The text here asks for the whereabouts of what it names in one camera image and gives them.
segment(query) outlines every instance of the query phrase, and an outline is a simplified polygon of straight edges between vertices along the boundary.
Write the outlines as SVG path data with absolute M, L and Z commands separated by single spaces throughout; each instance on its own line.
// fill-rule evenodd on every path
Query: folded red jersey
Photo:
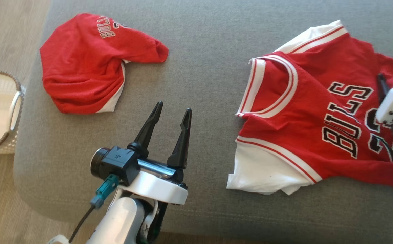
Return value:
M 123 62 L 164 62 L 168 48 L 149 35 L 94 14 L 78 14 L 40 48 L 43 85 L 62 113 L 114 111 Z

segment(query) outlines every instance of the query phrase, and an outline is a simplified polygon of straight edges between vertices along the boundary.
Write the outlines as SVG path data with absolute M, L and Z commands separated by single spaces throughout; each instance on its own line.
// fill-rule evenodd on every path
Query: gray ottoman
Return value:
M 20 121 L 14 179 L 36 211 L 78 221 L 101 184 L 89 165 L 100 147 L 131 142 L 157 101 L 164 102 L 150 158 L 165 161 L 184 110 L 193 110 L 185 179 L 189 197 L 171 206 L 164 231 L 271 243 L 392 243 L 393 188 L 333 178 L 291 196 L 227 190 L 234 168 L 234 116 L 249 76 L 248 61 L 311 26 L 341 19 L 349 32 L 393 57 L 393 1 L 52 0 L 43 42 L 80 12 L 106 15 L 161 40 L 163 64 L 126 65 L 114 113 L 58 112 L 42 85 L 38 55 Z M 90 221 L 104 214 L 96 212 Z

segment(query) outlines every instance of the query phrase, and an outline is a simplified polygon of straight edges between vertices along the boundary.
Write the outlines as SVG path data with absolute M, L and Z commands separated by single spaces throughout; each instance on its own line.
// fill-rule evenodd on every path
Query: cable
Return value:
M 76 234 L 79 231 L 79 228 L 82 226 L 83 222 L 85 221 L 86 218 L 88 218 L 88 215 L 95 209 L 95 206 L 91 206 L 90 209 L 88 210 L 87 213 L 82 217 L 82 219 L 79 221 L 79 224 L 76 226 L 76 229 L 74 229 L 73 234 L 71 235 L 70 239 L 68 240 L 68 243 L 71 243 L 76 236 Z

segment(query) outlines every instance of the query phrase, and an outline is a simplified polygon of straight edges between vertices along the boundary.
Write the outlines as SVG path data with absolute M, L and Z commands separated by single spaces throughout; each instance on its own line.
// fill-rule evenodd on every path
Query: red jersey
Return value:
M 393 87 L 393 59 L 376 54 L 371 44 L 351 37 L 336 21 L 311 28 L 250 62 L 249 82 L 237 113 L 246 120 L 236 140 L 238 153 L 256 150 L 259 158 L 250 159 L 254 166 L 256 161 L 288 165 L 284 170 L 295 170 L 308 181 L 298 187 L 330 176 L 393 186 L 393 135 L 390 125 L 375 117 L 377 75 L 382 73 Z M 246 161 L 236 155 L 239 168 Z M 230 175 L 229 188 L 246 185 L 243 177 L 234 176 L 237 173 Z M 241 181 L 241 186 L 234 181 Z

